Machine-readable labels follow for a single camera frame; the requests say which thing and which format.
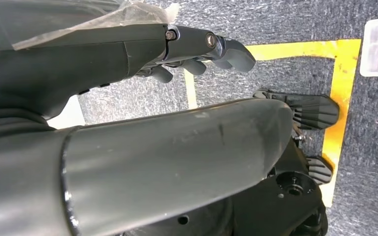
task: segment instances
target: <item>gray carpet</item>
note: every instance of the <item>gray carpet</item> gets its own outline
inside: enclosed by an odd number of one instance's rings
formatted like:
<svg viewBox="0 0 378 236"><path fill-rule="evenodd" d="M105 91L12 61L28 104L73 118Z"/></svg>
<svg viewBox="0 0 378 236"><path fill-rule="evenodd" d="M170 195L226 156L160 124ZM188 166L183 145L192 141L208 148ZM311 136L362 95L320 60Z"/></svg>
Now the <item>gray carpet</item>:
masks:
<svg viewBox="0 0 378 236"><path fill-rule="evenodd" d="M166 7L169 1L149 0ZM362 38L365 23L378 18L373 0L177 0L177 24L204 28L246 45ZM259 88L306 94L329 93L333 61L290 58L259 62L251 73L208 65L195 77L198 105L249 97ZM182 70L173 82L133 79L93 89L79 100L87 123L187 109ZM322 132L310 132L306 154L318 154ZM378 236L378 78L356 75L334 205L328 209L330 236Z"/></svg>

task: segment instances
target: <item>yellow tape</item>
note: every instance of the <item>yellow tape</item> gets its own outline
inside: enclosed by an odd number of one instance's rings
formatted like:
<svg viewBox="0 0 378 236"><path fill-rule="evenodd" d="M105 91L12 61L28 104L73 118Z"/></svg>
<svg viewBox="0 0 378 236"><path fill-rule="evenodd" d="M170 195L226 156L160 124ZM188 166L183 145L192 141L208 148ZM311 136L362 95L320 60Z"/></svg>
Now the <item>yellow tape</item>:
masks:
<svg viewBox="0 0 378 236"><path fill-rule="evenodd" d="M360 39L338 40L337 57L334 62L334 73L330 97L340 107L338 122L325 130L322 156L334 164L333 178L329 184L322 185L322 199L327 207L331 207L337 179L338 163L346 130L348 107L357 68L360 51Z"/></svg>
<svg viewBox="0 0 378 236"><path fill-rule="evenodd" d="M298 42L247 46L256 60L274 60L291 57L335 58L336 41Z"/></svg>
<svg viewBox="0 0 378 236"><path fill-rule="evenodd" d="M195 109L198 107L196 102L196 91L195 91L195 81L194 76L187 70L185 71L185 83L186 83L186 95L188 97L188 107L189 109Z"/></svg>

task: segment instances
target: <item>screw hole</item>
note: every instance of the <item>screw hole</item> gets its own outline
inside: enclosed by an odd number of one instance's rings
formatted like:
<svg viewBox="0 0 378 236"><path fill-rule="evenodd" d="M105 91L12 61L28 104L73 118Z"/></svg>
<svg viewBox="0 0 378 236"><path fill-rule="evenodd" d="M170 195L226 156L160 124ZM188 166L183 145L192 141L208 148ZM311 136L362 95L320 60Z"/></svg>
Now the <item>screw hole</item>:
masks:
<svg viewBox="0 0 378 236"><path fill-rule="evenodd" d="M187 215L181 216L181 217L177 218L177 222L179 222L179 224L181 224L181 225L185 225L185 224L189 223L189 217Z"/></svg>
<svg viewBox="0 0 378 236"><path fill-rule="evenodd" d="M301 196L302 195L301 190L299 190L297 188L289 189L288 193L291 194L291 195L294 195L294 196Z"/></svg>

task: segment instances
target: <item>plastic wrap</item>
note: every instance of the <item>plastic wrap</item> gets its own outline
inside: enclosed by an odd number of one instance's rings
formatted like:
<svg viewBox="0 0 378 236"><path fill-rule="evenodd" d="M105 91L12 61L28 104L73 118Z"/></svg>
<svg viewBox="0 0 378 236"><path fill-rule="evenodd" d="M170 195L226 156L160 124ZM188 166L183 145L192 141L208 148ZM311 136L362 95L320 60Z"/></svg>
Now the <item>plastic wrap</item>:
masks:
<svg viewBox="0 0 378 236"><path fill-rule="evenodd" d="M179 5L162 9L130 0L0 0L0 51L20 50L76 30L168 24Z"/></svg>

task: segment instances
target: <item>scuff mark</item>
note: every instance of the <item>scuff mark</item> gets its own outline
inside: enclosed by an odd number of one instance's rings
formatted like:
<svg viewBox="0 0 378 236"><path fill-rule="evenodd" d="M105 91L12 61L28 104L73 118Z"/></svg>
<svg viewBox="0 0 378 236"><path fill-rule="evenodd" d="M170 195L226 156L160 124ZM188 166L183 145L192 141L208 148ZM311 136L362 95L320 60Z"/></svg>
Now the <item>scuff mark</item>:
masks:
<svg viewBox="0 0 378 236"><path fill-rule="evenodd" d="M209 118L209 114L206 112L202 112L201 114L196 114L196 118Z"/></svg>
<svg viewBox="0 0 378 236"><path fill-rule="evenodd" d="M221 137L222 145L225 146L225 140L224 140L224 127L223 127L222 124L219 124L219 125L218 125L218 130L220 130L220 137Z"/></svg>

